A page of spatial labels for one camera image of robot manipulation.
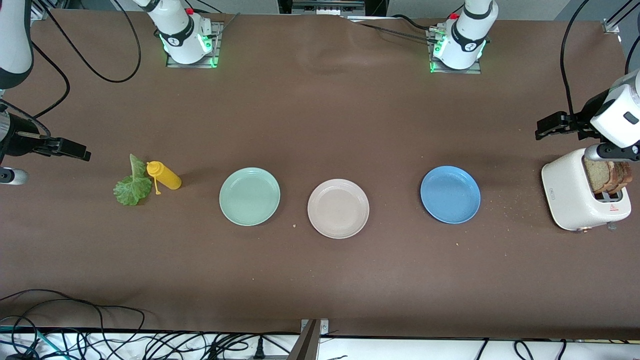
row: beige plate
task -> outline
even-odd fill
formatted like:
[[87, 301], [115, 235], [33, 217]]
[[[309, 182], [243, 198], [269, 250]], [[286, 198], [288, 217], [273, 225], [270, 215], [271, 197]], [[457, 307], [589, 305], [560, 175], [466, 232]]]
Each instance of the beige plate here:
[[307, 213], [319, 233], [332, 239], [346, 239], [367, 223], [369, 201], [355, 183], [333, 179], [318, 185], [311, 193]]

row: metal rod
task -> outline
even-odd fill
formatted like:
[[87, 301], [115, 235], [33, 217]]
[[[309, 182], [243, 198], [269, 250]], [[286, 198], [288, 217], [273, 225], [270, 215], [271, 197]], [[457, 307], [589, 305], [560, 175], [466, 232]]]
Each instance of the metal rod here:
[[637, 3], [634, 5], [634, 7], [631, 8], [631, 10], [627, 11], [624, 15], [622, 15], [622, 17], [620, 19], [618, 19], [618, 21], [616, 21], [615, 24], [612, 25], [612, 27], [616, 27], [616, 25], [618, 25], [622, 20], [624, 20], [625, 17], [627, 17], [627, 15], [629, 15], [632, 11], [634, 11], [638, 6], [640, 6], [640, 3]]
[[287, 360], [316, 360], [320, 329], [320, 320], [309, 320], [300, 337], [296, 340], [295, 345], [293, 345]]
[[611, 15], [608, 19], [607, 19], [607, 24], [611, 22], [611, 19], [615, 18], [619, 13], [622, 12], [622, 10], [624, 10], [627, 6], [629, 6], [629, 4], [632, 2], [633, 0], [628, 0], [626, 4], [624, 4], [620, 9], [618, 9], [618, 11]]

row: white floor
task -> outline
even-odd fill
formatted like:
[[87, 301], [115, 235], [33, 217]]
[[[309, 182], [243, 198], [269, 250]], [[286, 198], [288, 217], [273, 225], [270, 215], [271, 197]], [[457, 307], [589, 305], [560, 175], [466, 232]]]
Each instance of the white floor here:
[[[109, 339], [126, 340], [130, 334], [106, 334]], [[153, 334], [139, 334], [134, 340], [138, 341], [124, 345], [117, 354], [124, 360], [142, 360], [145, 353], [145, 346], [149, 344], [149, 339], [142, 336], [153, 336]], [[172, 345], [178, 345], [192, 335], [185, 335], [172, 341]], [[194, 339], [186, 343], [181, 349], [200, 348], [204, 345], [211, 344], [215, 335], [206, 335], [205, 341], [202, 337]], [[297, 336], [286, 335], [276, 336], [269, 335], [269, 339], [277, 342], [287, 349], [291, 349], [297, 339]], [[18, 334], [16, 336], [17, 343], [30, 345], [33, 341], [31, 334]], [[56, 347], [64, 349], [62, 337], [60, 334], [47, 335], [47, 339]], [[91, 341], [102, 340], [102, 334], [93, 333], [90, 335]], [[11, 341], [9, 334], [0, 334], [0, 340]], [[69, 347], [76, 344], [76, 336], [67, 335]], [[474, 360], [482, 345], [482, 340], [383, 340], [383, 339], [340, 339], [340, 338], [323, 338], [320, 341], [318, 360], [329, 360], [341, 356], [345, 360]], [[244, 351], [226, 352], [225, 358], [231, 359], [251, 359], [255, 353], [257, 338], [247, 341], [249, 347]], [[562, 347], [560, 342], [550, 341], [528, 341], [527, 345], [531, 350], [534, 360], [556, 360], [558, 353]], [[113, 348], [119, 346], [119, 343], [112, 343]], [[108, 357], [109, 349], [104, 342], [95, 346], [103, 355], [99, 356], [96, 352], [89, 351], [86, 358], [88, 360], [118, 360], [117, 357]], [[527, 358], [524, 348], [521, 353]], [[55, 350], [48, 344], [40, 341], [38, 345], [38, 353], [40, 356], [50, 354]], [[169, 353], [169, 347], [160, 348], [154, 355], [154, 359], [159, 359]], [[266, 355], [285, 355], [285, 352], [270, 344], [264, 342], [264, 352]], [[0, 345], [0, 359], [7, 355], [14, 354], [15, 351], [10, 345]], [[77, 351], [70, 352], [70, 355], [79, 357]], [[203, 355], [201, 350], [183, 354], [184, 360], [199, 360]], [[65, 359], [63, 356], [54, 357], [58, 360], [74, 360], [72, 358]], [[482, 360], [519, 360], [519, 357], [513, 350], [513, 341], [492, 340], [489, 342], [482, 355]], [[562, 360], [633, 360], [640, 359], [640, 345], [636, 344], [612, 344], [612, 343], [568, 343]], [[182, 360], [180, 355], [172, 354], [166, 360]]]

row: plate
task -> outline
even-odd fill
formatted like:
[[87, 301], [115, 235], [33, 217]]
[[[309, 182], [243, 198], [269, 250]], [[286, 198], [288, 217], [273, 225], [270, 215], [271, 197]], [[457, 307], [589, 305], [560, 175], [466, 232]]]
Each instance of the plate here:
[[278, 209], [280, 187], [266, 170], [248, 167], [231, 174], [220, 189], [220, 209], [234, 224], [265, 222]]
[[311, 225], [332, 239], [357, 234], [369, 218], [369, 200], [362, 189], [348, 180], [323, 182], [311, 193], [307, 204]]
[[480, 208], [480, 189], [466, 171], [436, 167], [422, 179], [420, 197], [431, 216], [447, 224], [470, 220]]

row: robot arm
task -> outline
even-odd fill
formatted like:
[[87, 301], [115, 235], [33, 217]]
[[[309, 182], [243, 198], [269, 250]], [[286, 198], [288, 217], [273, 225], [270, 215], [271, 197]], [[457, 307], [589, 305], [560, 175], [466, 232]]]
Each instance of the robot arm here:
[[467, 69], [482, 55], [489, 29], [498, 17], [494, 0], [466, 0], [462, 14], [450, 17], [442, 45], [434, 56], [452, 69]]
[[592, 97], [573, 118], [564, 111], [538, 121], [536, 140], [550, 135], [578, 133], [578, 139], [596, 138], [585, 156], [593, 161], [640, 161], [639, 71], [617, 80]]
[[31, 0], [0, 0], [0, 89], [23, 82], [33, 68]]
[[[30, 13], [31, 0], [0, 0], [0, 89], [21, 84], [33, 68]], [[30, 152], [85, 161], [91, 158], [84, 145], [64, 138], [41, 136], [35, 121], [8, 113], [7, 106], [13, 105], [0, 101], [0, 163], [5, 155], [22, 156]], [[0, 167], [0, 184], [24, 184], [27, 179], [24, 170]]]
[[180, 0], [134, 0], [160, 31], [164, 50], [181, 64], [192, 64], [211, 52], [211, 20], [182, 7]]

